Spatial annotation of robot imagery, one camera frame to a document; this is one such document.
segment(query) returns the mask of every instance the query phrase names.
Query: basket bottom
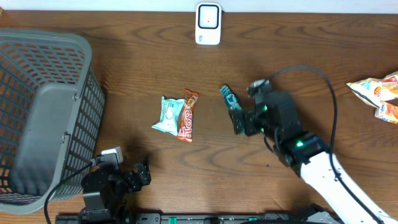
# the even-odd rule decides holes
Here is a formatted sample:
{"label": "basket bottom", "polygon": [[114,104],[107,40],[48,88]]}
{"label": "basket bottom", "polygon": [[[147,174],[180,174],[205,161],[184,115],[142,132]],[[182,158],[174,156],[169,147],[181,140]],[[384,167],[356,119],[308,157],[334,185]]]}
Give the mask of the basket bottom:
{"label": "basket bottom", "polygon": [[36,93],[10,170],[12,193],[41,196],[49,189],[75,93],[74,85],[61,83],[44,85]]}

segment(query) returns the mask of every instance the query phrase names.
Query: black square outline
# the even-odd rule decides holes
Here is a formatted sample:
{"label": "black square outline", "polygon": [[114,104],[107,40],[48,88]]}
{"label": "black square outline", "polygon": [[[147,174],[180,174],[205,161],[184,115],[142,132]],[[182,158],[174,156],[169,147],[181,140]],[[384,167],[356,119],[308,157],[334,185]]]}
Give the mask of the black square outline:
{"label": "black square outline", "polygon": [[[201,26],[200,26],[200,8],[201,8],[202,6],[217,7],[217,26],[216,26],[216,27],[213,28],[213,27],[201,27]],[[217,28],[218,28],[218,24],[220,23],[220,22],[219,22],[219,14],[220,14],[220,8],[219,8],[217,5],[211,5],[211,4],[203,4],[203,5],[200,5],[199,8],[198,8],[198,27],[201,28],[201,29],[217,29]]]}

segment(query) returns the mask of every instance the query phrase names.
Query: white wall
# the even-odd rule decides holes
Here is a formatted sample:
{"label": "white wall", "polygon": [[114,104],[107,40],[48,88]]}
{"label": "white wall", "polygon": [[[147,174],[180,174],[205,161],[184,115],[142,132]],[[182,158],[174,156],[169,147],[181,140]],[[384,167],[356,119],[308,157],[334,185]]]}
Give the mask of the white wall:
{"label": "white wall", "polygon": [[[8,9],[193,12],[198,0],[0,0]],[[398,0],[214,0],[226,12],[398,13]]]}

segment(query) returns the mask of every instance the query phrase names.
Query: brown tabletop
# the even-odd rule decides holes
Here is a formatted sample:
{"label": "brown tabletop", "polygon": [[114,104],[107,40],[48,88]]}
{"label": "brown tabletop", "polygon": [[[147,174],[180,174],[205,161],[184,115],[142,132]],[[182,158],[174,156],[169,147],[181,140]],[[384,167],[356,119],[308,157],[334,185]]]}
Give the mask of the brown tabletop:
{"label": "brown tabletop", "polygon": [[[121,146],[123,169],[150,154],[152,183],[131,207],[164,213],[263,213],[297,210],[323,198],[269,152],[263,136],[233,133],[219,88],[227,83],[250,108],[245,89],[284,67],[309,64],[336,90],[336,154],[356,183],[398,218],[398,125],[374,117],[346,82],[398,70],[398,16],[224,13],[221,43],[195,43],[195,13],[5,11],[1,27],[74,33],[93,49],[93,70],[106,92],[97,152]],[[152,129],[161,96],[199,92],[193,143]],[[326,85],[308,72],[285,74],[274,88],[290,90],[306,128],[329,140],[333,105]],[[50,216],[77,213],[82,197],[51,202]],[[1,223],[43,223],[0,213]]]}

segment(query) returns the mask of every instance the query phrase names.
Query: basket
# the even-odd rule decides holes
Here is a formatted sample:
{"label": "basket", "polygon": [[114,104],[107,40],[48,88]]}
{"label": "basket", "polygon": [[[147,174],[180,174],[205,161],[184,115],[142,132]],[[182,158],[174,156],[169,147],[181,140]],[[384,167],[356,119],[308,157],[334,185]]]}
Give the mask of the basket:
{"label": "basket", "polygon": [[[0,29],[0,211],[42,208],[60,180],[86,165],[103,110],[84,38]],[[88,172],[62,185],[52,200],[78,195]]]}

